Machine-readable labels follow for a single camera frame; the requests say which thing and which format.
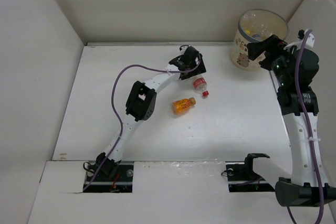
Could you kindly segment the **blue label bottle white cap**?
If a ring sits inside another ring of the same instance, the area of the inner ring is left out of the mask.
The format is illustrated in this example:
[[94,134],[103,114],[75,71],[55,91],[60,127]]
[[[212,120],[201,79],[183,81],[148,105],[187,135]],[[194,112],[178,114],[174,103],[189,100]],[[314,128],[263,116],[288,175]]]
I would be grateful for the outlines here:
[[253,34],[252,37],[255,38],[255,39],[261,39],[261,36],[259,34]]

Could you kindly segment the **clear bottle red label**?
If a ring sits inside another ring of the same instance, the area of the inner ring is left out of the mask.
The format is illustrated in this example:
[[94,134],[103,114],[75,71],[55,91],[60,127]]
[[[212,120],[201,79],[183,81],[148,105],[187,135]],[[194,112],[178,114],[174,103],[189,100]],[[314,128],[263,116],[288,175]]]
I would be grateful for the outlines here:
[[209,96],[207,82],[202,76],[196,76],[194,78],[193,87],[199,94],[202,95],[203,98],[207,98]]

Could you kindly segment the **large clear plastic bottle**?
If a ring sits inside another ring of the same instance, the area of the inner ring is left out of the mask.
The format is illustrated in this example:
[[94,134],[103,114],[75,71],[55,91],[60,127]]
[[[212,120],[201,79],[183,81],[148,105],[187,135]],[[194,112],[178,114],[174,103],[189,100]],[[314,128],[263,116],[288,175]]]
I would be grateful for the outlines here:
[[260,17],[260,15],[256,14],[255,11],[248,11],[243,14],[239,23],[243,31],[246,25],[252,25],[254,27],[254,31],[251,34],[248,34],[250,37],[252,37],[253,34],[259,34],[261,36],[261,39],[259,40],[263,40],[271,35],[265,20]]

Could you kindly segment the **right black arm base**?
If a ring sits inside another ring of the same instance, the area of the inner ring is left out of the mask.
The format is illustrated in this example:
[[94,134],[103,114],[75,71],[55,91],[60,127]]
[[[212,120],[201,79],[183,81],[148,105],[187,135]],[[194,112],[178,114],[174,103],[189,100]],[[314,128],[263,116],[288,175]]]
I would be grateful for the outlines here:
[[230,193],[273,193],[275,191],[262,177],[249,173],[243,162],[226,162],[225,165],[221,176],[227,179]]

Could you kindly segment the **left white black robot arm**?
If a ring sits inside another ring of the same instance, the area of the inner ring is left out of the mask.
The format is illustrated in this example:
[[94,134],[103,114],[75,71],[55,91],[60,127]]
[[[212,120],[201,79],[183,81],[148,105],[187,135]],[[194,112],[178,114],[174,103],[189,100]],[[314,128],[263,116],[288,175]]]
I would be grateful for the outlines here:
[[134,67],[156,72],[151,79],[136,81],[125,104],[125,117],[122,119],[114,106],[114,95],[117,85],[114,84],[111,94],[111,105],[120,123],[120,133],[116,139],[96,158],[96,172],[105,180],[112,180],[117,175],[126,143],[133,136],[141,123],[148,120],[154,112],[156,97],[171,83],[185,80],[206,72],[203,55],[191,45],[182,45],[180,55],[170,60],[163,70],[130,65],[121,71]]

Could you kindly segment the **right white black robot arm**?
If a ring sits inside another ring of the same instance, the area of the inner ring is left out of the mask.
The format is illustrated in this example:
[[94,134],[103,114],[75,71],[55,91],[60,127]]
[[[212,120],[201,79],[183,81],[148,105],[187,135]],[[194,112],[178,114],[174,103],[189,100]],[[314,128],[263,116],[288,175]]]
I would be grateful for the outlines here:
[[272,35],[264,41],[247,44],[248,58],[274,73],[279,88],[277,99],[287,128],[291,156],[290,178],[277,175],[273,185],[278,203],[283,207],[319,207],[335,201],[323,170],[316,132],[318,100],[310,87],[319,70],[319,57],[300,42],[287,44]]

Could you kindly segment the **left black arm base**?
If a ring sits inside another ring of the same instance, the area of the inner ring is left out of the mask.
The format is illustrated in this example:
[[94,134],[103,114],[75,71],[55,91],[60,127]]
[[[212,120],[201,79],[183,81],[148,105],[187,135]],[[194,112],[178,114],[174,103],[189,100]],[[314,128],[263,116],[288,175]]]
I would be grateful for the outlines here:
[[99,172],[93,182],[90,183],[94,170],[93,164],[84,162],[84,170],[86,176],[83,184],[84,193],[131,193],[133,188],[134,162],[121,162],[119,164],[117,173],[108,178]]

